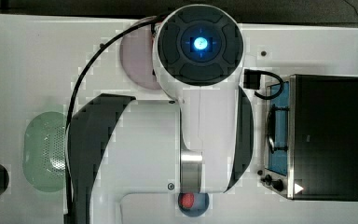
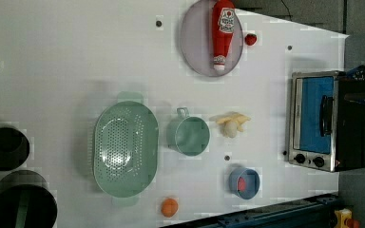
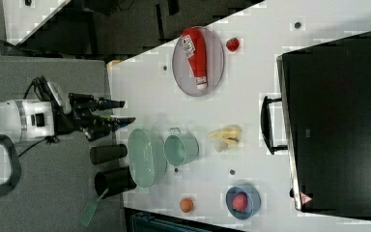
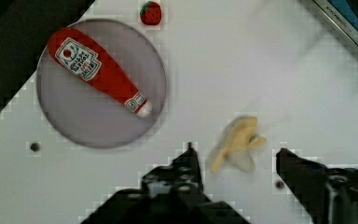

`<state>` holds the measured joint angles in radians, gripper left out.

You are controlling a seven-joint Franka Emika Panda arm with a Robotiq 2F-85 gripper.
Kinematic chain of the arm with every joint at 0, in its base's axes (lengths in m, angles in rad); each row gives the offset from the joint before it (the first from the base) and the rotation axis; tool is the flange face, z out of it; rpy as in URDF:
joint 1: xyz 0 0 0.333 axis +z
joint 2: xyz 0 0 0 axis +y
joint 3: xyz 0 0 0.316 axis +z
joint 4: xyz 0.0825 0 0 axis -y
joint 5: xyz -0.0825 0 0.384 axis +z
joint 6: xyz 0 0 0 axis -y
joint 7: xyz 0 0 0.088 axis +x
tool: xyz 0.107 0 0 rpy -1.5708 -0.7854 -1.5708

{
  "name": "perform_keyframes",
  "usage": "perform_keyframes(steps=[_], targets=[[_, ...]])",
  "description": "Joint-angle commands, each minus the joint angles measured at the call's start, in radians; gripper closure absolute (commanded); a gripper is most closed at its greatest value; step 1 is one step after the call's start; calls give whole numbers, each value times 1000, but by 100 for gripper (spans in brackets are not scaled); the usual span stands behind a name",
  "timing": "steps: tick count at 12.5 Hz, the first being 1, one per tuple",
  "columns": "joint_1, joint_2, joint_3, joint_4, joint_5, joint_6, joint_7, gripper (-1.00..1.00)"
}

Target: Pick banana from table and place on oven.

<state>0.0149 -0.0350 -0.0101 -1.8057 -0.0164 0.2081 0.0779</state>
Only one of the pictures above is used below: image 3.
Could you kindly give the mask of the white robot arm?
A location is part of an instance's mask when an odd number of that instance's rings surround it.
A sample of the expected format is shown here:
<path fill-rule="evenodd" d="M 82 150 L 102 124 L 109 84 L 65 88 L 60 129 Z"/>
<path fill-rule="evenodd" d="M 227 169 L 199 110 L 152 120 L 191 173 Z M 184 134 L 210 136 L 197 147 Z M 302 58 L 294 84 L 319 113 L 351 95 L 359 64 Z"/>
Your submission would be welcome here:
<path fill-rule="evenodd" d="M 124 105 L 124 101 L 95 99 L 91 95 L 74 93 L 69 94 L 66 104 L 56 98 L 50 101 L 0 101 L 0 135 L 19 143 L 81 131 L 89 141 L 94 141 L 135 121 L 134 117 L 96 114 L 96 111 Z"/>

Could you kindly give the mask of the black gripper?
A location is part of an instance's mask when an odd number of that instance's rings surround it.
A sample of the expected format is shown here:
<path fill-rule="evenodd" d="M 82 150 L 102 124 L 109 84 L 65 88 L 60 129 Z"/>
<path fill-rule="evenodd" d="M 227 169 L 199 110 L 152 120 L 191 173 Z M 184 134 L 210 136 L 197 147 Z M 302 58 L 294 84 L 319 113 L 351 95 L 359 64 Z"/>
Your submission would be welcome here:
<path fill-rule="evenodd" d="M 89 141 L 95 141 L 133 123 L 135 117 L 102 118 L 94 111 L 123 108 L 124 101 L 113 101 L 105 98 L 95 99 L 92 95 L 69 94 L 71 111 L 58 110 L 55 116 L 55 134 L 64 135 L 74 131 L 84 133 Z"/>

